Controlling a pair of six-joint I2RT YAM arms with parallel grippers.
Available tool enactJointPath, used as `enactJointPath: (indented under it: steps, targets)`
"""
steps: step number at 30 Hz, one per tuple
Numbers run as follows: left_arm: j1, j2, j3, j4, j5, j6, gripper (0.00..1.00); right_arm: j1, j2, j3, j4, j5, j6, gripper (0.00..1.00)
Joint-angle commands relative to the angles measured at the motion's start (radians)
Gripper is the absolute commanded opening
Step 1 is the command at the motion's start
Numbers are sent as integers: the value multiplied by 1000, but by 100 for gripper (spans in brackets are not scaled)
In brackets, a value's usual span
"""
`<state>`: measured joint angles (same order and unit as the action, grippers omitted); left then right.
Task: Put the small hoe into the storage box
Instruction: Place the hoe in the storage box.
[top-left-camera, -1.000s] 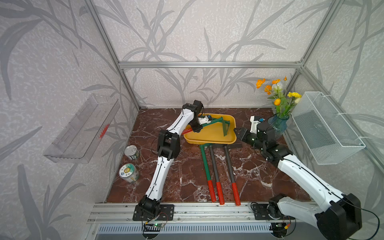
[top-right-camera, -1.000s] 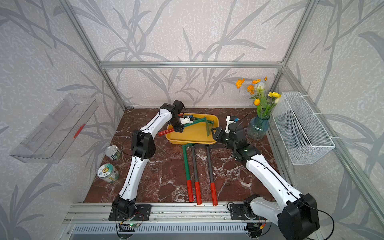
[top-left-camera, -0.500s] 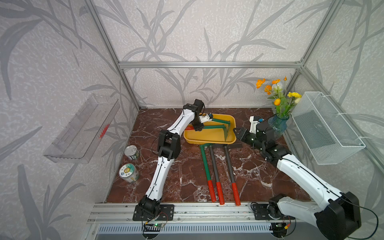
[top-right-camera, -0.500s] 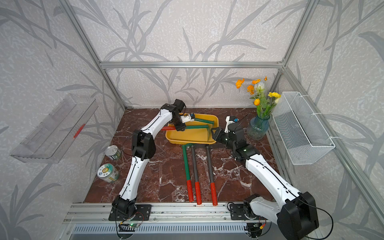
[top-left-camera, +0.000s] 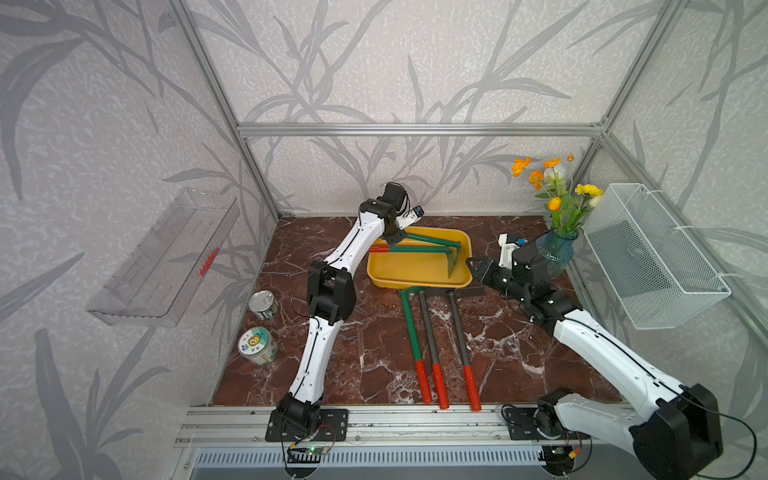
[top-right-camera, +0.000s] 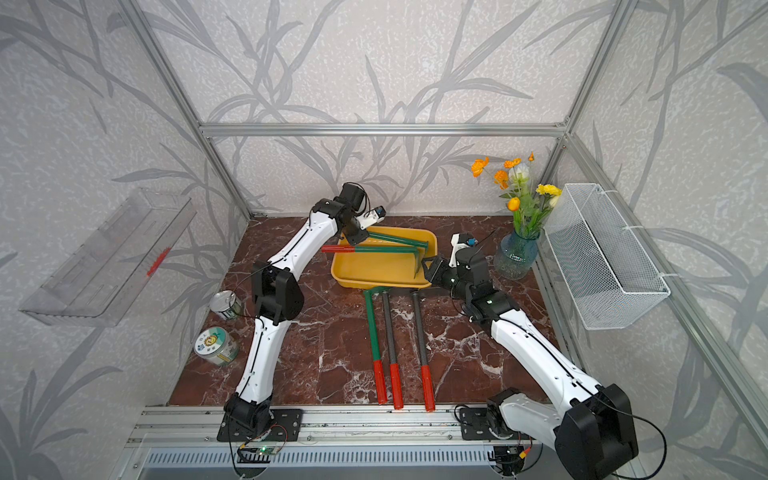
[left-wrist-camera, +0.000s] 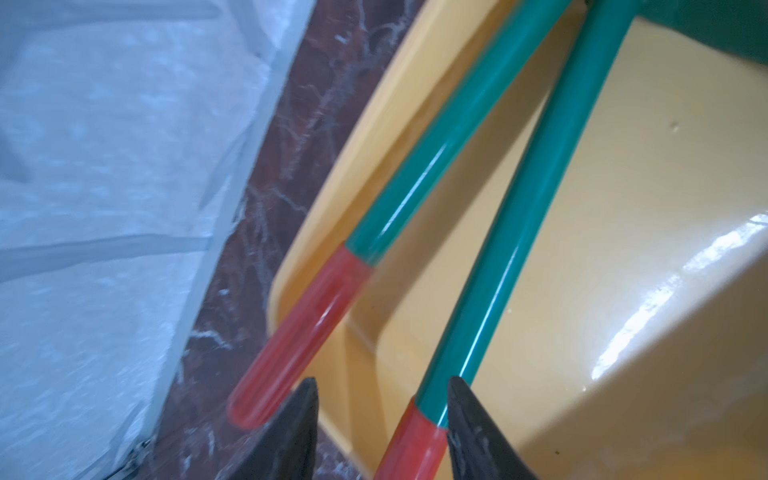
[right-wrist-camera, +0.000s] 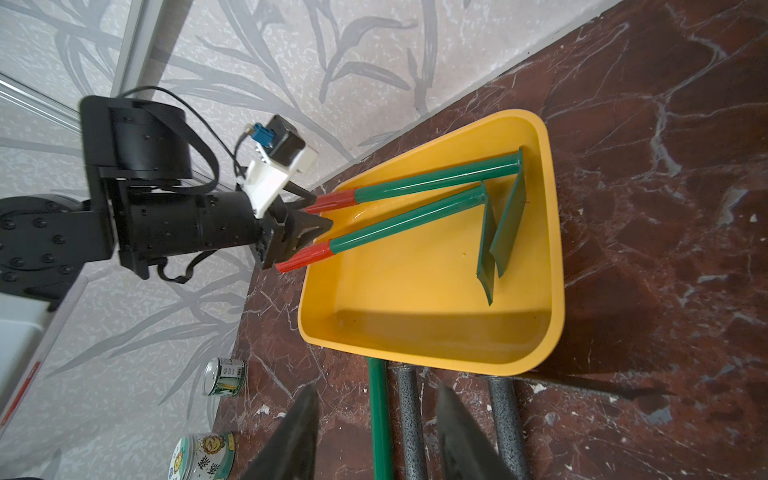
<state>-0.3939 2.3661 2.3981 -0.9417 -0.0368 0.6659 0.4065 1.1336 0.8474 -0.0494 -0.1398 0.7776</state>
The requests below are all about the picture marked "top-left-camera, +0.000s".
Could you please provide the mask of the green small hoe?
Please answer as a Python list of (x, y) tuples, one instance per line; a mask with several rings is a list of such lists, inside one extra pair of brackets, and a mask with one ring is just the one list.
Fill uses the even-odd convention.
[(459, 243), (446, 245), (381, 245), (370, 247), (368, 250), (369, 253), (443, 254), (446, 256), (448, 276), (451, 276), (455, 270), (460, 251), (461, 246)]
[(414, 358), (414, 364), (415, 364), (417, 380), (419, 383), (422, 401), (425, 405), (430, 405), (433, 403), (433, 397), (432, 397), (432, 393), (431, 393), (431, 389), (428, 381), (426, 367), (422, 357), (422, 350), (420, 347), (419, 337), (415, 327), (414, 316), (413, 316), (413, 312), (410, 304), (410, 297), (414, 294), (422, 292), (423, 290), (424, 290), (423, 287), (417, 287), (417, 286), (410, 287), (404, 290), (400, 290), (399, 297), (400, 297), (404, 315), (405, 315), (405, 321), (406, 321), (406, 326), (408, 330), (408, 337), (409, 337), (410, 346), (411, 346), (411, 350)]
[(405, 241), (401, 241), (400, 243), (398, 243), (396, 245), (437, 245), (437, 244), (446, 245), (446, 244), (450, 244), (450, 243), (459, 243), (458, 241), (446, 240), (446, 239), (441, 239), (441, 238), (436, 238), (436, 237), (431, 237), (431, 236), (425, 236), (425, 235), (420, 235), (420, 234), (415, 234), (415, 233), (407, 233), (406, 234), (406, 239), (407, 240), (411, 240), (411, 243), (406, 244)]

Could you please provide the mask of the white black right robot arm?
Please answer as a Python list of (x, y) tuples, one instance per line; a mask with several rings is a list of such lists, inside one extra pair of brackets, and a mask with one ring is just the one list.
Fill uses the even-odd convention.
[(657, 369), (554, 289), (545, 259), (531, 244), (512, 246), (504, 264), (489, 256), (470, 257), (466, 264), (475, 280), (518, 302), (531, 323), (576, 352), (628, 403), (603, 404), (560, 389), (541, 405), (563, 428), (634, 455), (656, 479), (690, 479), (723, 454), (714, 394)]

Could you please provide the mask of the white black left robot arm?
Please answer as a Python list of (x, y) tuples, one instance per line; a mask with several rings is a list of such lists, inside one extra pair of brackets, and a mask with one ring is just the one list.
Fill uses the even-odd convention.
[(303, 439), (320, 427), (320, 410), (326, 370), (335, 339), (354, 310), (357, 294), (354, 275), (376, 240), (400, 240), (405, 227), (408, 194), (389, 182), (384, 193), (365, 200), (338, 247), (308, 270), (308, 336), (294, 381), (275, 409), (281, 431), (288, 438)]

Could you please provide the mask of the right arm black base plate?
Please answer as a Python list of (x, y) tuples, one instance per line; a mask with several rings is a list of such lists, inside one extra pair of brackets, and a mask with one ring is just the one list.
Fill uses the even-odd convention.
[(590, 436), (567, 430), (556, 417), (554, 410), (545, 407), (521, 407), (503, 404), (501, 417), (507, 425), (511, 440), (589, 440)]

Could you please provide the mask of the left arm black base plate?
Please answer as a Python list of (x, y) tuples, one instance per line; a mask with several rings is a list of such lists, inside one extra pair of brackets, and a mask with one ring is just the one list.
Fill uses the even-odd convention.
[(348, 409), (321, 408), (307, 419), (292, 419), (277, 409), (270, 414), (265, 440), (267, 442), (344, 441), (349, 425)]

